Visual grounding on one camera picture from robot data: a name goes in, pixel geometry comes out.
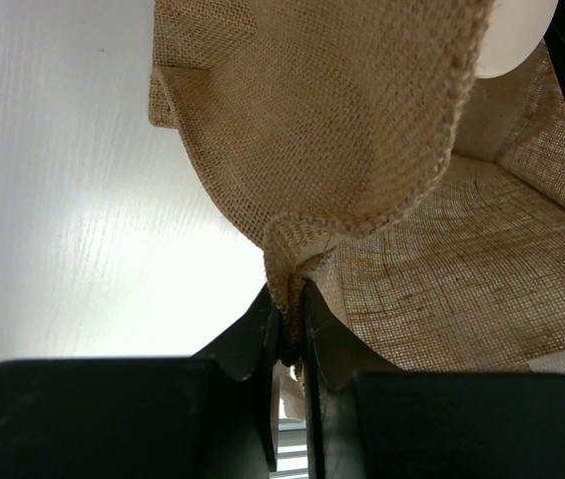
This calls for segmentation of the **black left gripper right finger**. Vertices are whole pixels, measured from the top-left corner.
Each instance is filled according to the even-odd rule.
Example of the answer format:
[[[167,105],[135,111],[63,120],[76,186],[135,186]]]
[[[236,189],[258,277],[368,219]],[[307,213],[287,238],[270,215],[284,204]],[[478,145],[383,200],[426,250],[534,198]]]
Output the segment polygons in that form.
[[[565,375],[407,372],[302,292],[312,478],[565,478]]]

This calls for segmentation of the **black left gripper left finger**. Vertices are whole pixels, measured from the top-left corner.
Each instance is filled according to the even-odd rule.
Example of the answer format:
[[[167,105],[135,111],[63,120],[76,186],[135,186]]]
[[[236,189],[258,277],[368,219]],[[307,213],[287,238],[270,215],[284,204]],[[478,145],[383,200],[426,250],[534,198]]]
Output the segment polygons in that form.
[[[0,362],[0,478],[267,478],[281,316],[267,290],[190,357]]]

